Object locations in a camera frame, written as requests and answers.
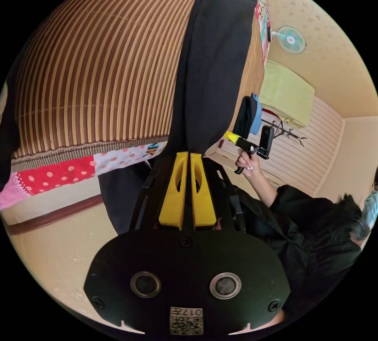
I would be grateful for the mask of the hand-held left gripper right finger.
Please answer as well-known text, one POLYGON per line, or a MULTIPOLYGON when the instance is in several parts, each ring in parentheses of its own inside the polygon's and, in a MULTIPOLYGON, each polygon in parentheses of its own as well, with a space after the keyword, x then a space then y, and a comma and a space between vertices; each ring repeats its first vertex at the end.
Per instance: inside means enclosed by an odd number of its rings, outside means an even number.
POLYGON ((192 210, 195 227, 213 227, 215 210, 200 154, 190 154, 192 210))

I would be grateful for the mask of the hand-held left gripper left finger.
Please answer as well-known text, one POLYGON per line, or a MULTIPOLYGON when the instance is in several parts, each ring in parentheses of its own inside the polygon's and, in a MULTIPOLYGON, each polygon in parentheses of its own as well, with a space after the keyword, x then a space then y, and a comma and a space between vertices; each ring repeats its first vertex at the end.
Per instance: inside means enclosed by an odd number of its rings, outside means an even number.
POLYGON ((188 152, 176 154, 158 221, 164 227, 183 227, 188 152))

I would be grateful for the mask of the person's right hand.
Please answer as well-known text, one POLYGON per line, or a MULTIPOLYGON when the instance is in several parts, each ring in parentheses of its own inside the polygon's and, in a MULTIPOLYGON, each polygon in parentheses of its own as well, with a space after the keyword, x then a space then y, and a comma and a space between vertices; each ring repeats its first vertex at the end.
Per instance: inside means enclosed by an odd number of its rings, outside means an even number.
POLYGON ((241 174, 243 174, 250 182, 262 175, 259 158, 256 153, 251 154, 240 150, 235 165, 238 169, 243 168, 241 174))

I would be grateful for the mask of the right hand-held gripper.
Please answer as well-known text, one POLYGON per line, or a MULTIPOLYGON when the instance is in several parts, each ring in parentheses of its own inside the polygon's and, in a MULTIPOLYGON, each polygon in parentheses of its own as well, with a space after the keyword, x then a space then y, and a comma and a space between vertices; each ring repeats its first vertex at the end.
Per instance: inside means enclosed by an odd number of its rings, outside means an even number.
MULTIPOLYGON (((258 155, 258 152, 260 151, 260 147, 243 139, 243 138, 240 138, 240 136, 230 132, 230 131, 226 131, 224 136, 223 136, 224 140, 227 140, 227 141, 230 141, 232 142, 233 144, 236 144, 236 146, 239 148, 239 150, 243 150, 243 151, 246 151, 248 153, 251 153, 251 154, 254 154, 256 153, 258 155)), ((235 170, 235 173, 240 175, 241 172, 243 171, 243 168, 237 168, 235 170)))

